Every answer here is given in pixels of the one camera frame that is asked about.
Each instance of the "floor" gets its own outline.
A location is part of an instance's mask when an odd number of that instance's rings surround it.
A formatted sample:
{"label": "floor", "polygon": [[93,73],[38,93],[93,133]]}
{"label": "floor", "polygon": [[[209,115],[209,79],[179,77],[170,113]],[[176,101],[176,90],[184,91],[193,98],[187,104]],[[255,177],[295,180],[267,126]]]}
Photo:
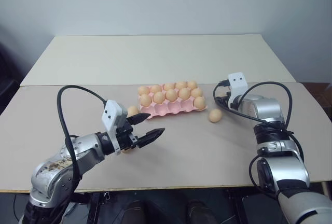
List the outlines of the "floor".
{"label": "floor", "polygon": [[[17,223],[13,215],[14,194],[0,194],[0,223]],[[15,211],[21,217],[29,196],[17,194]],[[164,223],[185,224],[185,207],[189,200],[199,199],[203,201],[215,214],[218,223],[235,224],[232,201],[226,189],[183,189],[183,190],[139,190],[113,192],[111,201],[101,206],[99,224],[120,224],[124,208],[134,200],[152,202],[155,211],[166,216]],[[246,215],[251,223],[284,224],[284,219],[278,203],[264,195],[252,195],[242,200]],[[65,217],[64,224],[86,223],[89,206],[77,205],[74,210]]]}

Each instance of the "table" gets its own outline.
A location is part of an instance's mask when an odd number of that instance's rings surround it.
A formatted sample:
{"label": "table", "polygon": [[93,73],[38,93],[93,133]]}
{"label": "table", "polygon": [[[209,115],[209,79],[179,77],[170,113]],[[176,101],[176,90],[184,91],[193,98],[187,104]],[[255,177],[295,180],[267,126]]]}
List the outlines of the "table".
{"label": "table", "polygon": [[235,72],[295,81],[259,34],[56,36],[21,86],[216,83]]}
{"label": "table", "polygon": [[[285,83],[293,94],[289,129],[305,153],[311,181],[332,179],[332,126],[302,84]],[[209,109],[215,107],[215,85],[201,85]],[[1,192],[28,192],[33,169],[64,144],[56,95],[61,86],[21,87],[0,117]],[[137,103],[137,86],[87,86],[125,107]],[[288,99],[281,88],[263,86],[255,93],[276,97],[286,115]],[[63,94],[63,111],[71,134],[103,131],[99,100],[79,90]],[[130,154],[108,156],[83,176],[78,191],[222,187],[250,185],[248,164],[256,155],[251,123],[225,113],[219,123],[208,122],[208,110],[152,118],[135,126],[136,135],[165,127],[152,144]]]}

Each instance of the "tabletop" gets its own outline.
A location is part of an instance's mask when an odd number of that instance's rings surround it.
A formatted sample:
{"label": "tabletop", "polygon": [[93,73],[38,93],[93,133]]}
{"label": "tabletop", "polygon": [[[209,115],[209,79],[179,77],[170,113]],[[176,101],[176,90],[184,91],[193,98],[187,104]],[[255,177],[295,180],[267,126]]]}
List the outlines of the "tabletop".
{"label": "tabletop", "polygon": [[21,86],[216,83],[235,72],[248,82],[295,81],[259,34],[56,36]]}
{"label": "tabletop", "polygon": [[[294,101],[289,129],[302,144],[310,180],[331,180],[331,122],[303,85],[296,82],[285,84]],[[208,109],[155,117],[136,125],[134,133],[138,136],[154,128],[164,127],[165,131],[142,149],[107,156],[84,174],[77,190],[251,185],[248,165],[256,155],[252,124],[230,113],[224,113],[220,122],[210,123],[209,110],[216,107],[212,98],[214,86],[200,85]],[[21,87],[0,116],[3,151],[0,156],[0,192],[28,192],[33,169],[64,144],[56,106],[60,88]],[[135,85],[87,88],[125,107],[137,104]],[[262,86],[254,92],[278,99],[286,116],[288,98],[282,88]],[[103,105],[99,100],[83,91],[69,89],[63,93],[62,103],[71,134],[81,136],[104,130],[101,123]]]}

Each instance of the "brown egg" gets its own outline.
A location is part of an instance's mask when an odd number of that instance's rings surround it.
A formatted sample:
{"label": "brown egg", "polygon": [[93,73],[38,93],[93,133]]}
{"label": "brown egg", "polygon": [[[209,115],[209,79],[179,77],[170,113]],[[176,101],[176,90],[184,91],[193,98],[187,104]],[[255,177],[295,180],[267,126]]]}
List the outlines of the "brown egg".
{"label": "brown egg", "polygon": [[194,80],[191,80],[191,81],[188,82],[187,86],[190,89],[195,89],[195,88],[197,88],[197,82],[195,82]]}
{"label": "brown egg", "polygon": [[220,109],[213,109],[210,113],[209,113],[209,120],[212,123],[218,122],[222,119],[223,117],[223,113]]}
{"label": "brown egg", "polygon": [[136,106],[128,107],[127,111],[128,111],[127,118],[140,113],[139,109]]}
{"label": "brown egg", "polygon": [[170,89],[174,89],[175,88],[175,84],[174,83],[165,83],[164,85],[164,90],[168,91]]}
{"label": "brown egg", "polygon": [[190,95],[191,95],[192,97],[195,97],[195,98],[196,98],[196,97],[202,96],[202,95],[203,95],[203,91],[202,91],[202,89],[200,89],[200,88],[195,88],[195,89],[192,89]]}
{"label": "brown egg", "polygon": [[142,106],[148,107],[152,103],[152,99],[149,95],[143,94],[141,95],[140,102]]}
{"label": "brown egg", "polygon": [[156,102],[157,104],[161,104],[163,103],[164,100],[165,100],[165,95],[162,92],[155,93],[154,102]]}
{"label": "brown egg", "polygon": [[169,89],[166,92],[166,99],[168,99],[170,102],[174,102],[177,99],[177,93],[174,89]]}
{"label": "brown egg", "polygon": [[203,110],[205,108],[205,99],[201,96],[198,96],[194,101],[193,101],[193,106],[197,107],[200,110]]}
{"label": "brown egg", "polygon": [[141,86],[141,87],[138,88],[138,92],[139,92],[139,95],[149,94],[150,93],[150,89],[148,87]]}
{"label": "brown egg", "polygon": [[190,90],[187,89],[187,88],[182,88],[182,89],[180,89],[180,91],[178,92],[178,96],[179,96],[182,100],[186,101],[186,100],[189,99],[189,97],[190,97]]}
{"label": "brown egg", "polygon": [[156,93],[161,91],[162,91],[161,85],[154,85],[151,87],[151,93]]}
{"label": "brown egg", "polygon": [[175,87],[179,90],[181,88],[186,88],[187,87],[187,82],[186,81],[179,81],[175,84]]}

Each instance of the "black cable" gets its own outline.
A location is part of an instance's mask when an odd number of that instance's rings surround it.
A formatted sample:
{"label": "black cable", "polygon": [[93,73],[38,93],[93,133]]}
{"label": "black cable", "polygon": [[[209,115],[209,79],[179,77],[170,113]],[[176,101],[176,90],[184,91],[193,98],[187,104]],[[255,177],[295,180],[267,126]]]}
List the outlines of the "black cable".
{"label": "black cable", "polygon": [[292,98],[292,94],[290,92],[290,90],[288,89],[288,87],[286,87],[285,85],[283,85],[282,83],[279,82],[275,82],[275,81],[264,81],[264,82],[260,82],[258,84],[253,85],[251,88],[249,88],[240,98],[240,100],[238,101],[238,106],[241,104],[241,102],[243,101],[244,97],[254,88],[257,88],[261,85],[277,85],[282,87],[288,95],[288,99],[289,99],[289,105],[288,105],[288,113],[287,113],[287,118],[286,118],[286,122],[285,122],[285,126],[286,128],[288,127],[289,121],[291,119],[291,114],[292,114],[292,107],[293,107],[293,98]]}
{"label": "black cable", "polygon": [[252,170],[252,166],[253,166],[254,162],[255,162],[259,157],[260,157],[260,155],[255,156],[255,157],[251,160],[251,162],[250,162],[250,164],[249,164],[249,177],[250,177],[250,180],[251,180],[251,182],[253,183],[253,185],[255,186],[255,188],[256,188],[259,192],[261,192],[262,194],[266,195],[266,196],[269,197],[269,198],[272,198],[272,199],[276,200],[276,198],[275,198],[272,194],[269,194],[269,193],[265,192],[264,190],[262,190],[262,189],[256,184],[256,182],[255,182],[255,180],[254,180],[254,178],[253,178],[253,174],[252,174],[252,171],[251,171],[251,170]]}
{"label": "black cable", "polygon": [[[58,92],[58,96],[57,96],[58,115],[59,115],[59,119],[60,119],[60,123],[61,123],[63,133],[65,135],[65,145],[66,145],[66,148],[67,148],[67,150],[68,150],[68,152],[71,156],[71,159],[72,159],[72,164],[73,164],[72,193],[74,193],[74,191],[77,188],[78,183],[80,181],[80,172],[79,172],[79,167],[78,167],[78,163],[77,163],[76,156],[75,156],[74,146],[73,146],[72,141],[71,141],[71,137],[78,137],[78,136],[69,134],[67,125],[66,125],[64,117],[63,117],[62,105],[61,105],[62,93],[63,93],[64,90],[66,90],[68,88],[76,88],[76,89],[81,89],[83,91],[86,91],[86,92],[96,96],[97,98],[99,98],[103,102],[104,106],[106,105],[106,100],[104,100],[101,96],[99,96],[95,92],[93,92],[93,91],[91,91],[87,88],[76,86],[76,85],[65,86],[65,87],[61,88]],[[70,199],[71,199],[71,195],[68,197],[68,199],[64,200],[64,205],[61,208],[61,211],[57,214],[56,219],[54,219],[54,221],[52,223],[55,223],[55,221],[60,218],[60,215],[63,215],[64,211],[66,210],[66,208],[67,208],[67,206],[70,202]]]}
{"label": "black cable", "polygon": [[17,215],[16,215],[16,211],[15,211],[15,202],[16,202],[16,194],[15,194],[15,196],[14,196],[14,200],[13,200],[13,202],[12,202],[12,211],[14,212],[15,219],[16,219],[17,221],[20,221],[19,218],[18,218]]}
{"label": "black cable", "polygon": [[[241,116],[241,117],[243,117],[243,118],[247,118],[247,119],[255,120],[255,121],[257,121],[257,122],[264,123],[264,124],[266,124],[266,125],[268,125],[268,126],[270,126],[270,127],[273,127],[273,128],[275,128],[275,129],[277,129],[277,130],[280,130],[280,127],[277,126],[277,125],[275,125],[275,124],[273,124],[273,123],[270,123],[270,122],[267,122],[267,121],[265,121],[265,120],[258,119],[258,118],[255,118],[255,117],[252,117],[252,116],[249,116],[249,115],[246,115],[246,114],[239,113],[238,111],[231,110],[231,109],[229,109],[228,107],[226,107],[226,106],[224,106],[223,104],[221,104],[221,103],[217,100],[217,98],[216,98],[216,90],[217,90],[218,87],[221,87],[221,86],[223,86],[223,85],[221,85],[221,84],[219,83],[219,84],[214,88],[214,90],[213,90],[213,99],[214,99],[215,103],[216,103],[218,106],[220,106],[222,109],[224,109],[224,110],[226,110],[226,111],[228,111],[228,112],[230,112],[230,113],[233,113],[233,114],[235,114],[235,115]],[[290,131],[288,131],[286,128],[281,129],[281,131],[285,132],[285,133],[286,133],[291,139],[293,139],[293,141],[295,142],[297,148],[299,149],[300,157],[302,158],[302,161],[304,162],[304,161],[305,161],[305,157],[304,157],[303,149],[302,149],[302,147],[301,147],[301,145],[300,145],[300,142],[299,142],[299,141],[294,137],[294,135],[293,135]]]}

